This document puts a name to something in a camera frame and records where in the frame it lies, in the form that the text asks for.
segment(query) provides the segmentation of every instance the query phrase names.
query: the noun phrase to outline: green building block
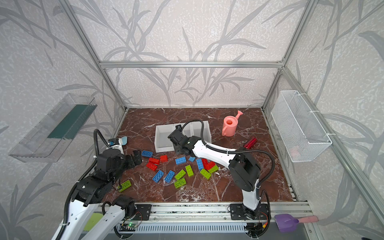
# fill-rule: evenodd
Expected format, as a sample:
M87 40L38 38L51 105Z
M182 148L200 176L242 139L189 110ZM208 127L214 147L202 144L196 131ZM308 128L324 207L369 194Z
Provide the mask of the green building block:
M185 169L187 170L187 173L188 173L188 177L191 177L193 176L193 171L192 171L192 168L191 168L191 165L186 165L185 166Z
M126 190L128 187L132 186L132 184L129 180L127 180L124 183L122 183L121 186L122 186L122 188L119 189L119 192Z
M176 174L175 178L176 178L176 180L179 180L179 179L182 178L184 175L185 175L185 171L184 171L184 170L181 170L178 174Z
M187 184L187 182L186 182L185 178L182 178L182 179L180 179L180 180L177 180L177 181L174 183L176 189L178 189L179 187L184 186L184 185L186 185L186 184Z
M200 171L201 175L203 175L206 179L209 179L211 177L211 174L207 172L205 169L201 169Z
M209 172L210 174L212 174L212 173L216 172L217 170L218 170L218 166L215 165L213 168L209 169L208 172Z

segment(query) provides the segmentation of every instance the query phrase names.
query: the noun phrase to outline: watering can spout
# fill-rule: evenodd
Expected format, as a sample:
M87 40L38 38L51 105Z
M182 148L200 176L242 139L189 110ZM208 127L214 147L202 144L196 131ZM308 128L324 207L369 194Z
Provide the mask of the watering can spout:
M236 119L239 119L240 115L243 115L243 113L241 111L237 111L237 115L236 115Z

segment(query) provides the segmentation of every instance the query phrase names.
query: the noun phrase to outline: red building block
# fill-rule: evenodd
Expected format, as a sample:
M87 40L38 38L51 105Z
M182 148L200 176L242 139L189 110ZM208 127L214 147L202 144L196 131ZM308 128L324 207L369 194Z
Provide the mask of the red building block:
M168 156L167 155L160 156L160 162L168 162Z
M202 158L201 161L203 162L204 168L207 170L208 160L205 158Z
M155 165L155 164L153 164L153 163L151 163L151 162L149 162L149 163L147 163L147 168L149 168L149 169L151 169L152 171L156 171L156 169L157 169L157 166Z
M150 158L149 158L149 161L150 161L151 163L153 163L153 164L157 164L157 165L160 164L160 159L156 159L156 158L152 158L152 157L150 157Z
M209 162L206 166L205 169L208 171L209 169L213 168L216 165L215 162Z

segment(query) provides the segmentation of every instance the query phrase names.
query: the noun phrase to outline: gray floor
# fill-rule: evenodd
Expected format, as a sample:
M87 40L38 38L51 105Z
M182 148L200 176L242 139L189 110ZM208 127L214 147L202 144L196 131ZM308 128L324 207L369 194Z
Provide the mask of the gray floor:
M108 234L104 240L118 240L114 234ZM242 233L151 233L134 234L129 240L249 240L246 234ZM309 240L303 224L299 224L296 231L291 233L280 233L277 224L272 222L268 231L259 239L273 240Z

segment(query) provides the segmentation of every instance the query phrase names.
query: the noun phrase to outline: purple shovel blade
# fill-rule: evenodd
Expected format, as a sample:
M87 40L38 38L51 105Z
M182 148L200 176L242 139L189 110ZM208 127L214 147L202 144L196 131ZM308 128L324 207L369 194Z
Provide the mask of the purple shovel blade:
M299 220L290 214L275 215L275 220L280 232L293 232L299 223Z

